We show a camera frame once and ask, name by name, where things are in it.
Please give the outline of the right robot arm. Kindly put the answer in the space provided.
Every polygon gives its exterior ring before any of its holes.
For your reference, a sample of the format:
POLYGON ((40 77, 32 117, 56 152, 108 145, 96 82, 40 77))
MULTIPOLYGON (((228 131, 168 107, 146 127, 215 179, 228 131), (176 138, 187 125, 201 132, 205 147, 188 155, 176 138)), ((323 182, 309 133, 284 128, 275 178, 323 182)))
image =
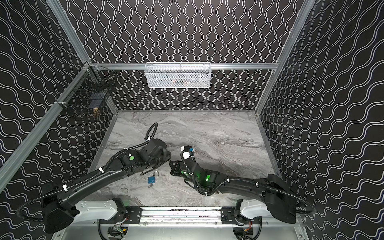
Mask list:
POLYGON ((239 216, 243 219, 271 216, 283 223, 294 224, 297 215, 313 215, 317 211, 313 204, 295 194, 277 175, 247 179, 204 169, 196 162, 191 149, 182 150, 180 160, 171 161, 170 167, 172 176, 182 177, 202 196, 218 193, 248 198, 238 202, 239 216))

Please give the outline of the blue padlock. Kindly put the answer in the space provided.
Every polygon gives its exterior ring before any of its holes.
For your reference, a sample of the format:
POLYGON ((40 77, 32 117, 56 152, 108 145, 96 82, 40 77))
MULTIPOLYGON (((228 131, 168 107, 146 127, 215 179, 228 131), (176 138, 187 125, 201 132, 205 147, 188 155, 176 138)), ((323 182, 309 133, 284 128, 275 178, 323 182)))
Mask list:
POLYGON ((159 177, 160 173, 158 170, 155 170, 153 175, 148 177, 148 184, 153 185, 156 182, 156 177, 159 177))

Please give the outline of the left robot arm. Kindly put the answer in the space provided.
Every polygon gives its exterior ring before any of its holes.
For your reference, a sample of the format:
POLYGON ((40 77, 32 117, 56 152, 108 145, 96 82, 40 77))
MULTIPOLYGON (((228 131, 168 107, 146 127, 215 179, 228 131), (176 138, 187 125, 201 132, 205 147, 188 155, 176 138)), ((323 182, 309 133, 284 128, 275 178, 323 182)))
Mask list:
POLYGON ((154 123, 145 142, 120 150, 97 170, 67 185, 47 185, 45 194, 17 208, 17 216, 29 222, 42 222, 49 234, 68 227, 80 216, 76 205, 85 197, 125 177, 151 173, 171 159, 167 144, 155 138, 157 129, 158 123, 154 123))

